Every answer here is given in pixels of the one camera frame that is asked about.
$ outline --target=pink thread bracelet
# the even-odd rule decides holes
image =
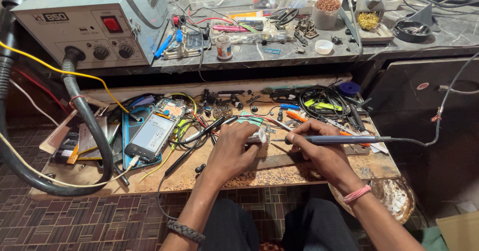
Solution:
[[[350,202],[352,202],[353,200],[355,200],[355,199],[361,197],[362,195],[364,195],[364,193],[366,193],[366,192],[368,192],[368,191],[370,191],[370,190],[371,190],[371,187],[368,186],[368,185],[366,185],[365,187],[360,188],[360,189],[354,191],[353,193],[351,193],[351,194],[345,196],[345,197],[343,198],[343,201],[344,201],[345,204],[349,204]]]

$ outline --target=hand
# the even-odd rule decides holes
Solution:
[[[208,158],[208,164],[201,173],[203,179],[215,181],[221,188],[224,183],[240,175],[253,162],[262,144],[252,144],[248,151],[244,145],[259,126],[244,121],[231,126],[222,125],[218,140]]]
[[[287,138],[293,144],[291,152],[296,153],[301,149],[304,159],[311,159],[319,173],[343,195],[364,187],[361,179],[351,169],[342,145],[317,146],[309,143],[303,137],[305,135],[341,135],[336,127],[308,119],[288,133]]]

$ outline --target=control knob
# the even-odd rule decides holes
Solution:
[[[120,56],[122,58],[130,58],[133,53],[135,51],[133,50],[133,48],[131,46],[129,46],[128,44],[122,44],[120,45],[120,50],[118,51],[118,53],[120,54]]]
[[[95,50],[93,51],[93,56],[98,60],[105,60],[110,55],[110,52],[105,46],[95,46]]]

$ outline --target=human arm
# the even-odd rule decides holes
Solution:
[[[217,143],[208,158],[208,163],[196,180],[190,198],[178,222],[199,233],[203,232],[208,216],[221,187],[240,175],[254,160],[261,144],[252,144],[245,151],[245,143],[259,127],[248,122],[222,125]],[[160,250],[197,250],[198,244],[170,233]]]
[[[337,128],[309,119],[288,133],[288,140],[293,143],[291,151],[301,149],[303,157],[311,159],[319,173],[343,196],[364,187],[364,183],[352,170],[341,145],[316,146],[306,141],[303,138],[305,135],[340,135]],[[379,251],[424,250],[371,192],[349,205]]]

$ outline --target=marble countertop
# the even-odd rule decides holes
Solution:
[[[425,6],[424,2],[417,0],[407,0],[412,5],[419,4],[415,8]],[[182,0],[181,5],[186,8],[188,0]],[[236,10],[248,10],[249,7],[236,7]],[[456,9],[461,12],[471,12],[479,10],[476,6],[465,6]],[[433,9],[434,12],[451,13],[444,10]],[[382,22],[392,29],[396,24],[396,19],[412,13],[412,10],[402,5],[395,11],[387,11],[382,18]],[[199,15],[212,15],[211,11],[198,12]],[[368,60],[376,53],[374,60],[386,59],[404,59],[419,57],[437,57],[468,55],[477,52],[479,47],[479,13],[470,15],[435,15],[439,32],[433,32],[428,40],[422,43],[408,43],[395,38],[389,45],[365,45],[363,46],[363,55],[360,61]],[[317,30],[319,36],[308,40],[308,46],[302,47],[304,54],[296,53],[299,41],[269,42],[267,46],[260,43],[232,44],[233,57],[228,60],[217,58],[216,46],[212,45],[212,50],[204,52],[202,70],[229,70],[251,67],[270,67],[270,66],[292,66],[306,64],[325,64],[353,62],[356,60],[359,48],[356,43],[349,43],[348,36],[344,33],[346,30],[344,22],[338,17],[336,26],[329,30]],[[337,36],[345,39],[343,43],[335,45],[333,51],[328,55],[320,55],[314,51],[314,43],[317,40],[331,40],[331,37]],[[264,48],[279,49],[280,54],[271,54],[263,52]],[[133,75],[133,74],[152,74],[152,73],[182,73],[186,71],[198,71],[200,57],[189,57],[180,59],[164,60],[159,59],[153,62],[151,67],[125,67],[115,69],[94,69],[85,71],[87,74],[95,76],[109,75]]]

